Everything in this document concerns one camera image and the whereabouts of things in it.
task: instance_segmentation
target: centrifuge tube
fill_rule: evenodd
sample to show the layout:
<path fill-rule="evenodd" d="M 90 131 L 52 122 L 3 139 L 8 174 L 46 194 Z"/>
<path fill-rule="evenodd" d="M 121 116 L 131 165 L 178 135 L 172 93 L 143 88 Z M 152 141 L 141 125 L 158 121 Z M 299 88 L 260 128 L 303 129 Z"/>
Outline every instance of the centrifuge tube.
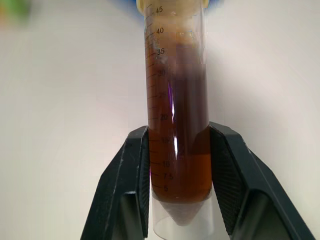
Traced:
<path fill-rule="evenodd" d="M 144 14 L 153 196 L 180 226 L 192 221 L 212 189 L 203 24 L 207 5 L 203 0 L 137 2 Z"/>

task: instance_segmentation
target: transparent plastic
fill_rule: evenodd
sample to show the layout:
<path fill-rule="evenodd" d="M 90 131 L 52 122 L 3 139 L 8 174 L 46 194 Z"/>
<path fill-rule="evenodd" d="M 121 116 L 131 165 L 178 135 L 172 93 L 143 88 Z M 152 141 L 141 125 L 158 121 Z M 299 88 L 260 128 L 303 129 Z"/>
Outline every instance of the transparent plastic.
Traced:
<path fill-rule="evenodd" d="M 157 215 L 163 211 L 169 216 L 165 219 L 188 232 L 195 216 L 206 212 L 202 208 L 212 189 L 204 1 L 145 0 L 137 5 L 144 13 L 153 219 L 158 221 L 153 229 L 162 238 L 175 239 L 164 237 L 168 231 L 159 224 L 170 225 Z"/>
<path fill-rule="evenodd" d="M 187 225 L 179 225 L 172 218 L 171 211 L 182 219 L 192 211 L 196 214 Z M 215 231 L 212 192 L 200 202 L 168 203 L 160 201 L 152 191 L 152 220 L 153 231 L 162 239 L 212 240 Z"/>

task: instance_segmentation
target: printed number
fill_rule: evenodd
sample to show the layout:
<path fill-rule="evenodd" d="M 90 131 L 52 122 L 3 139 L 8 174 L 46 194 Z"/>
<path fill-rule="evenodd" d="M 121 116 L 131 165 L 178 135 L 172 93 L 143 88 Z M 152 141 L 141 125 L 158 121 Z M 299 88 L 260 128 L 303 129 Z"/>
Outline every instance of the printed number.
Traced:
<path fill-rule="evenodd" d="M 164 48 L 159 48 L 158 49 L 158 55 L 164 54 L 164 53 L 165 53 L 165 49 Z"/>
<path fill-rule="evenodd" d="M 157 34 L 162 34 L 163 32 L 164 32 L 163 27 L 158 28 L 158 30 L 156 31 Z"/>
<path fill-rule="evenodd" d="M 158 71 L 158 76 L 159 77 L 164 76 L 165 74 L 166 74 L 166 70 L 164 70 L 164 69 Z"/>
<path fill-rule="evenodd" d="M 167 114 L 161 114 L 160 115 L 160 121 L 164 121 L 168 119 L 168 115 Z"/>
<path fill-rule="evenodd" d="M 169 161 L 163 161 L 163 166 L 165 168 L 169 168 L 170 167 L 170 162 Z"/>
<path fill-rule="evenodd" d="M 164 179 L 168 178 L 169 180 L 173 180 L 174 179 L 174 176 L 172 176 L 171 173 L 165 173 L 164 174 Z"/>
<path fill-rule="evenodd" d="M 169 143 L 169 138 L 167 138 L 167 137 L 162 137 L 161 140 L 162 140 L 162 143 L 164 143 L 164 144 Z"/>
<path fill-rule="evenodd" d="M 162 6 L 160 6 L 160 7 L 158 7 L 157 9 L 156 9 L 156 13 L 157 14 L 159 14 L 159 13 L 161 13 L 163 11 L 163 9 L 162 9 Z"/>

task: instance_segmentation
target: green object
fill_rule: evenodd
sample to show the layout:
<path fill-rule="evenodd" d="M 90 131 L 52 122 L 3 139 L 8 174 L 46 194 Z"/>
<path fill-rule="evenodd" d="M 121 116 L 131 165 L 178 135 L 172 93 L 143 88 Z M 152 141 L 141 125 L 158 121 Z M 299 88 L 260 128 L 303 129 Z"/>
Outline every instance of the green object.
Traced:
<path fill-rule="evenodd" d="M 25 17 L 29 14 L 29 3 L 26 0 L 0 0 L 0 6 L 3 6 L 9 16 Z"/>

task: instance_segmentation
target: dark brown liquid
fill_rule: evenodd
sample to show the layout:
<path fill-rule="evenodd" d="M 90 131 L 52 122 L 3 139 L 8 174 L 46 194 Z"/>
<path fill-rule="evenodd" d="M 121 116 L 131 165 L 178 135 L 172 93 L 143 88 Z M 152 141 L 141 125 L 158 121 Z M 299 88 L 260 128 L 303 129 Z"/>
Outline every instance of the dark brown liquid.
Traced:
<path fill-rule="evenodd" d="M 166 50 L 146 50 L 151 182 L 162 202 L 196 203 L 212 187 L 206 66 L 191 45 Z"/>

